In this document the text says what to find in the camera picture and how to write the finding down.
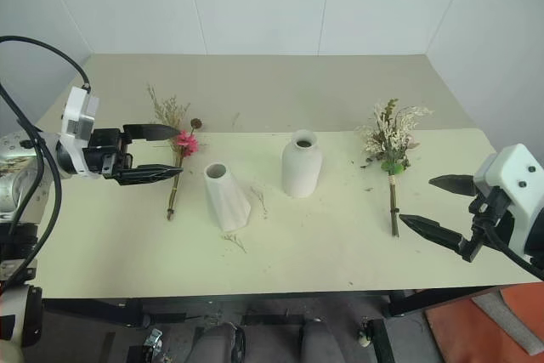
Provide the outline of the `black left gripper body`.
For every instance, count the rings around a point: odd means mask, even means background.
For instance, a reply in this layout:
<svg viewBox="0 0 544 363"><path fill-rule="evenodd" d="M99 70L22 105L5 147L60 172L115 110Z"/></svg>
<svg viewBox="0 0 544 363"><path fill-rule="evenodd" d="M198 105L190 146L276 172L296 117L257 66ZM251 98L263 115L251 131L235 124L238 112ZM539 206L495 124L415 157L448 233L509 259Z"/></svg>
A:
<svg viewBox="0 0 544 363"><path fill-rule="evenodd" d="M128 153L132 143L130 127L93 130L88 146L83 149L91 173L105 179L133 179L133 156Z"/></svg>

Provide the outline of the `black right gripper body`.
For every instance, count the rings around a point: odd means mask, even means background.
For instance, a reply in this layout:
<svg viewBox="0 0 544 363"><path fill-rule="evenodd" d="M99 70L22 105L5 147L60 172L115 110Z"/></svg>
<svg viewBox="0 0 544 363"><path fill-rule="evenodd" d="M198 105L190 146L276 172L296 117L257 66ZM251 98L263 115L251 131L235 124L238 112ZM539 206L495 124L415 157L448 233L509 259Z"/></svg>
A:
<svg viewBox="0 0 544 363"><path fill-rule="evenodd" d="M498 252L508 247L514 228L514 217L508 210L510 204L500 188L493 188L488 197L478 193L468 209L473 215L472 236L460 245L458 252L463 260L473 262L481 247Z"/></svg>

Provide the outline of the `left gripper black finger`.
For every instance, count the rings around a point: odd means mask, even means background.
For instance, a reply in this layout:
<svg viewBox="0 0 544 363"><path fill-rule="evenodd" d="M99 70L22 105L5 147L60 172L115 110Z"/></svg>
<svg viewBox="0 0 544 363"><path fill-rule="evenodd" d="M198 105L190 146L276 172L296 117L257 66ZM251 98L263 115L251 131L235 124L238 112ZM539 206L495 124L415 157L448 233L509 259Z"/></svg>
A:
<svg viewBox="0 0 544 363"><path fill-rule="evenodd" d="M173 139L179 135L179 130L164 124L126 124L123 126L122 140L132 143L134 140L161 141Z"/></svg>
<svg viewBox="0 0 544 363"><path fill-rule="evenodd" d="M173 178L182 172L181 167L162 164L140 165L136 168L123 168L114 176L114 180L119 185L152 184Z"/></svg>

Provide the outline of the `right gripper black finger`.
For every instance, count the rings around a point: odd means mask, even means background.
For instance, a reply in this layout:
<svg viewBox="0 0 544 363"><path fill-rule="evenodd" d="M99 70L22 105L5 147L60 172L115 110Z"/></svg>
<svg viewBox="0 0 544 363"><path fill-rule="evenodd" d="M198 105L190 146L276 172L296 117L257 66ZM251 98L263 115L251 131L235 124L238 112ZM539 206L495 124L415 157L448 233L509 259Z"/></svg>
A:
<svg viewBox="0 0 544 363"><path fill-rule="evenodd" d="M474 197L478 194L478 189L471 175L441 175L430 179L428 183L456 195Z"/></svg>
<svg viewBox="0 0 544 363"><path fill-rule="evenodd" d="M448 248L459 251L463 243L463 236L453 230L442 227L438 222L417 215L400 214L400 220L411 230L424 239Z"/></svg>

